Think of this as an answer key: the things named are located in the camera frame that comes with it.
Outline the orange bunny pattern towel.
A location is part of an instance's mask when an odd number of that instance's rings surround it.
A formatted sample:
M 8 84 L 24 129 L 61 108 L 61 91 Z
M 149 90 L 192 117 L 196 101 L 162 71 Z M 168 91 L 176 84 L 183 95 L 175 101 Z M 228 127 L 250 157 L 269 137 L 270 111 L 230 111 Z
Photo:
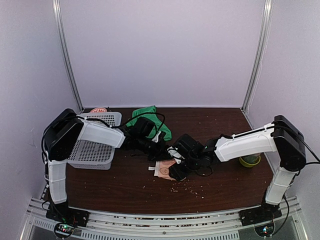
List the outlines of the orange bunny pattern towel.
M 169 176 L 169 167 L 171 167 L 175 163 L 176 161 L 174 159 L 156 161 L 155 166 L 149 166 L 148 170 L 153 171 L 153 175 L 155 177 L 174 181 L 175 179 Z

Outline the green microfiber towel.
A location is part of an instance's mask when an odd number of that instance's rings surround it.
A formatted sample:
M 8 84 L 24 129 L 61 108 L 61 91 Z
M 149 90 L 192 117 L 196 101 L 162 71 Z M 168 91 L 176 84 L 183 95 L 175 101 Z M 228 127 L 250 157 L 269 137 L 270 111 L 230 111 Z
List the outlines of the green microfiber towel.
M 157 108 L 155 105 L 148 106 L 148 107 L 143 107 L 143 108 L 138 108 L 132 112 L 132 120 L 129 121 L 126 126 L 127 127 L 133 127 L 136 122 L 140 118 L 146 118 L 150 120 L 155 126 L 152 128 L 150 134 L 147 136 L 149 139 L 153 139 L 156 136 L 156 130 L 158 130 L 157 133 L 163 132 L 165 133 L 164 135 L 164 140 L 165 141 L 170 141 L 172 140 L 172 132 L 171 130 L 162 122 L 164 120 L 164 117 L 161 116 L 161 119 L 158 118 L 158 114 L 156 114 Z

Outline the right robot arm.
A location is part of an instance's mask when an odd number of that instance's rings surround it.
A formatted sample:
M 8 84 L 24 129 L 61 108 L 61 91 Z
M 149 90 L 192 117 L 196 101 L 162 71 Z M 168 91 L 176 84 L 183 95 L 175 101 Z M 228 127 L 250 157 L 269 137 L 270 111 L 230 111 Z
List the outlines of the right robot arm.
M 295 175 L 307 163 L 303 134 L 283 115 L 274 117 L 273 122 L 251 131 L 221 135 L 209 139 L 205 144 L 182 135 L 168 153 L 175 159 L 169 167 L 169 176 L 183 181 L 190 173 L 203 168 L 211 168 L 215 163 L 255 154 L 277 152 L 279 166 L 266 189 L 265 203 L 256 210 L 259 220 L 268 220 L 275 212 Z

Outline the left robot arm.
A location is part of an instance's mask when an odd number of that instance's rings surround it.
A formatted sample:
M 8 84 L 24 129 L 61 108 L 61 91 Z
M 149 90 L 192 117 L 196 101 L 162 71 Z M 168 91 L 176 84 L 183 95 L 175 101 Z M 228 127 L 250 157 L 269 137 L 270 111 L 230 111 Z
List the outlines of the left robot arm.
M 72 218 L 67 203 L 67 164 L 80 169 L 111 168 L 116 149 L 138 150 L 150 161 L 169 160 L 163 129 L 165 117 L 159 124 L 149 119 L 157 112 L 143 112 L 121 123 L 121 113 L 76 114 L 65 109 L 43 132 L 41 150 L 46 165 L 45 179 L 49 185 L 52 213 L 61 222 Z

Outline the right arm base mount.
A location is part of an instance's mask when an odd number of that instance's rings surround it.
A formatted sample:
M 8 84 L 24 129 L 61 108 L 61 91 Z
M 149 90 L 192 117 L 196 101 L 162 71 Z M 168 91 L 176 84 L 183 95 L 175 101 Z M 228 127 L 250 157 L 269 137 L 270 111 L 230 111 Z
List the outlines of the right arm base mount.
M 268 238 L 276 231 L 274 220 L 282 216 L 280 205 L 263 202 L 260 206 L 239 211 L 242 226 L 254 225 L 259 237 Z

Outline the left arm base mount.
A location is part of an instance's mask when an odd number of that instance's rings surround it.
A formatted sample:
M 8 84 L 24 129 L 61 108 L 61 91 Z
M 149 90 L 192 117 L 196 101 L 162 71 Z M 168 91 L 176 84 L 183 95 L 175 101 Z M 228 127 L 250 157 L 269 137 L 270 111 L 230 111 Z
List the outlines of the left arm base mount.
M 68 202 L 54 204 L 49 201 L 46 218 L 56 221 L 53 233 L 60 239 L 69 238 L 78 227 L 86 227 L 90 213 L 86 210 L 70 208 Z

